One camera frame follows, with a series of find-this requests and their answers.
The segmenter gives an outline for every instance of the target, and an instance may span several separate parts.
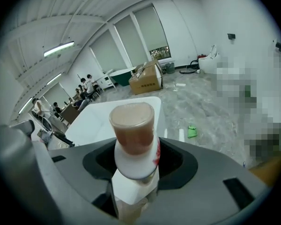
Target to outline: ceiling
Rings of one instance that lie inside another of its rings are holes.
[[[80,50],[113,16],[141,0],[22,0],[0,33],[0,64],[24,87],[15,112],[53,77],[67,73]],[[75,45],[44,58],[60,44]]]

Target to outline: white table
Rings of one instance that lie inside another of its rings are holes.
[[[67,139],[73,141],[76,146],[82,146],[115,137],[109,122],[110,112],[118,105],[140,102],[149,103],[154,108],[154,129],[158,136],[163,136],[166,124],[160,98],[141,97],[89,104],[66,131]]]

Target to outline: cable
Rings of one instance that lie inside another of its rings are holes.
[[[177,6],[176,3],[174,2],[174,0],[172,0],[172,2],[174,3],[175,7],[177,8],[178,12],[180,13],[180,15],[181,15],[181,17],[182,17],[182,19],[183,19],[183,21],[184,21],[184,23],[185,23],[185,25],[186,25],[186,28],[187,28],[187,30],[188,30],[189,35],[190,35],[191,38],[192,38],[192,43],[193,43],[193,45],[194,45],[194,47],[195,47],[195,50],[196,50],[196,53],[197,53],[197,56],[198,56],[198,55],[199,55],[199,54],[198,54],[198,50],[197,50],[196,44],[195,44],[195,42],[194,42],[194,40],[193,40],[192,33],[191,33],[191,31],[188,29],[187,23],[186,23],[186,21],[185,21],[183,15],[182,15],[182,13],[180,12],[178,6]]]

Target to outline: green object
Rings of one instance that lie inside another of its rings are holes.
[[[165,65],[165,69],[166,69],[167,73],[174,73],[175,72],[175,65],[174,65],[174,63],[173,62],[167,63]]]
[[[196,137],[197,129],[194,126],[188,126],[187,138]]]
[[[116,72],[113,72],[109,74],[111,78],[113,78],[118,84],[125,87],[129,85],[129,79],[131,78],[131,71],[134,73],[135,68],[128,68],[128,69],[122,69],[118,70]]]

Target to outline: fluorescent light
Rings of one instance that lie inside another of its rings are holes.
[[[61,73],[58,74],[56,77],[54,77],[50,82],[48,82],[47,85],[50,84],[50,83],[52,83],[52,82],[53,82],[56,78],[58,78],[60,75],[61,75]]]
[[[19,111],[19,114],[24,110],[24,108],[27,106],[27,104],[32,100],[32,97],[29,98],[29,100],[27,101],[27,103],[25,103],[25,105],[22,107],[22,109]]]
[[[52,48],[46,52],[44,52],[44,57],[47,57],[49,56],[50,54],[54,53],[54,52],[57,52],[61,49],[64,49],[66,47],[70,47],[70,46],[73,46],[74,45],[74,42],[69,42],[69,43],[66,43],[66,44],[63,44],[63,45],[60,45],[58,47],[55,47],[55,48]]]

